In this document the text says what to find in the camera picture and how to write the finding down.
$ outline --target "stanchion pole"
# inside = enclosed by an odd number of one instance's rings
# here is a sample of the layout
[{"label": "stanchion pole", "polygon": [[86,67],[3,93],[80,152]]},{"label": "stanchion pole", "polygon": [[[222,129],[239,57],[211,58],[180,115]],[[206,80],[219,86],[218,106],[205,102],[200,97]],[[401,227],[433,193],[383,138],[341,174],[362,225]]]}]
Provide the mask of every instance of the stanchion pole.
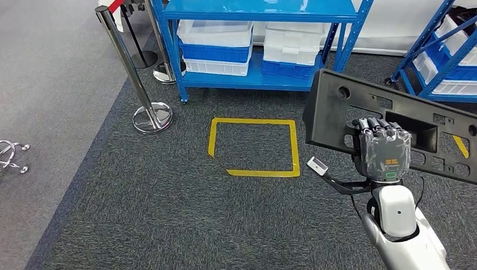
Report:
[{"label": "stanchion pole", "polygon": [[131,60],[133,60],[134,67],[136,69],[149,68],[158,61],[158,55],[155,52],[141,50],[141,46],[139,46],[139,43],[137,42],[136,34],[134,33],[131,23],[129,22],[125,5],[122,4],[120,8],[137,49],[137,53],[131,56]]},{"label": "stanchion pole", "polygon": [[[149,15],[149,19],[152,23],[152,28],[154,29],[154,34],[156,35],[157,44],[159,45],[159,52],[161,53],[163,60],[159,63],[156,68],[154,69],[154,77],[162,84],[174,84],[176,83],[176,78],[174,77],[174,73],[172,72],[172,68],[170,67],[170,59],[169,55],[167,54],[163,36],[158,28],[158,22],[154,16],[152,11],[152,2],[151,0],[144,0],[144,4],[146,6],[147,14]],[[185,66],[181,66],[181,70],[184,71],[186,68]]]},{"label": "stanchion pole", "polygon": [[121,62],[131,79],[137,96],[142,104],[133,116],[133,125],[139,132],[143,134],[154,134],[164,130],[172,122],[171,108],[162,102],[153,102],[149,100],[146,90],[134,68],[128,50],[124,45],[124,41],[119,35],[118,29],[113,21],[113,16],[106,6],[100,6],[95,9],[101,24],[105,28],[108,36],[116,48]]}]

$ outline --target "blue plastic bin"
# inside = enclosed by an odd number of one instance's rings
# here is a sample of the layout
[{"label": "blue plastic bin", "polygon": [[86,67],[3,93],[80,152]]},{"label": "blue plastic bin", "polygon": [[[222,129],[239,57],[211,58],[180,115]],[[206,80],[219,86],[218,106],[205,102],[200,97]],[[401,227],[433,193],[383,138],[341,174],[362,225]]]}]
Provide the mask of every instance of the blue plastic bin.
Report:
[{"label": "blue plastic bin", "polygon": [[285,62],[266,61],[262,58],[262,73],[283,75],[308,79],[312,75],[313,66],[298,65]]},{"label": "blue plastic bin", "polygon": [[223,62],[247,63],[249,47],[220,47],[184,44],[179,40],[179,47],[186,59],[212,60]]},{"label": "blue plastic bin", "polygon": [[[437,40],[435,33],[429,38],[428,44]],[[437,70],[445,67],[447,61],[451,59],[451,53],[446,45],[438,42],[426,50],[427,55],[432,59]],[[445,78],[445,80],[477,80],[477,66],[457,65]]]}]

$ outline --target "white plastic bin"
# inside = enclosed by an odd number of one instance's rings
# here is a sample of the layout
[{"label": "white plastic bin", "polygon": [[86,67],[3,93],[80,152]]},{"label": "white plastic bin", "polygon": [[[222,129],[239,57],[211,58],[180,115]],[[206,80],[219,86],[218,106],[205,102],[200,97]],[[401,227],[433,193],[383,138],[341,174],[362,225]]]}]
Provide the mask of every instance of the white plastic bin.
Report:
[{"label": "white plastic bin", "polygon": [[318,52],[320,50],[320,42],[323,36],[324,34],[322,33],[266,28],[265,44]]},{"label": "white plastic bin", "polygon": [[416,69],[421,73],[426,84],[429,84],[429,82],[434,79],[439,72],[434,62],[426,52],[418,55],[412,62],[414,63]]},{"label": "white plastic bin", "polygon": [[[423,52],[413,61],[426,84],[437,75],[437,68],[427,53]],[[443,80],[433,91],[436,95],[477,95],[477,81]]]},{"label": "white plastic bin", "polygon": [[443,80],[434,90],[436,95],[477,95],[477,81]]},{"label": "white plastic bin", "polygon": [[267,22],[268,29],[277,30],[290,30],[299,32],[309,32],[324,34],[325,24],[322,22],[282,22],[282,21],[269,21]]},{"label": "white plastic bin", "polygon": [[184,44],[248,47],[252,21],[181,20],[177,35]]},{"label": "white plastic bin", "polygon": [[270,45],[263,46],[263,60],[313,66],[318,51]]},{"label": "white plastic bin", "polygon": [[249,71],[249,62],[250,62],[251,56],[252,56],[252,46],[250,46],[249,58],[246,63],[197,60],[197,59],[186,59],[186,58],[184,58],[184,62],[186,63],[187,72],[247,76],[247,72]]},{"label": "white plastic bin", "polygon": [[[442,25],[437,28],[435,34],[437,37],[442,37],[443,35],[449,33],[452,29],[457,28],[456,22],[452,20],[449,15],[446,15]],[[468,36],[464,31],[459,31],[456,34],[452,35],[444,41],[445,46],[449,49],[451,55],[455,55],[456,52],[462,47],[462,45],[467,41]],[[474,47],[469,54],[462,59],[459,63],[462,66],[477,66],[477,47]]]}]

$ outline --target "white wall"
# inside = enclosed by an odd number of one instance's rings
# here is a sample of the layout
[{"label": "white wall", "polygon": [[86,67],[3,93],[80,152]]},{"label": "white wall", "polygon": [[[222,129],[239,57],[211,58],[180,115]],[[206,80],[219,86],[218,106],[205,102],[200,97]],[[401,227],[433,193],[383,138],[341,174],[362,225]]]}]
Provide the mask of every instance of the white wall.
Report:
[{"label": "white wall", "polygon": [[[361,0],[353,0],[359,8]],[[422,33],[440,0],[375,0],[355,45],[355,52],[403,55]],[[455,5],[477,7],[476,0],[457,0]],[[263,22],[254,25],[254,41],[263,42]]]}]

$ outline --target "cable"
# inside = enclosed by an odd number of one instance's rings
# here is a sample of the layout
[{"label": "cable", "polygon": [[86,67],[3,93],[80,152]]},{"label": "cable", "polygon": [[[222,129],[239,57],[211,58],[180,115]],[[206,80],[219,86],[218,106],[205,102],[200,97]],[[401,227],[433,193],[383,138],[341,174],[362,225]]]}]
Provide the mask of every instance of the cable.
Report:
[{"label": "cable", "polygon": [[353,194],[351,194],[350,197],[351,197],[351,202],[353,203],[354,210],[356,211],[356,214],[358,214],[359,219],[361,219],[361,214],[358,211],[358,207],[356,207],[356,202],[354,201]]},{"label": "cable", "polygon": [[425,185],[424,185],[424,177],[421,176],[421,179],[422,179],[421,196],[419,197],[419,200],[417,200],[417,202],[416,202],[416,209],[417,209],[418,204],[421,202],[422,196],[423,196],[423,194],[424,194],[424,187],[425,187]]}]

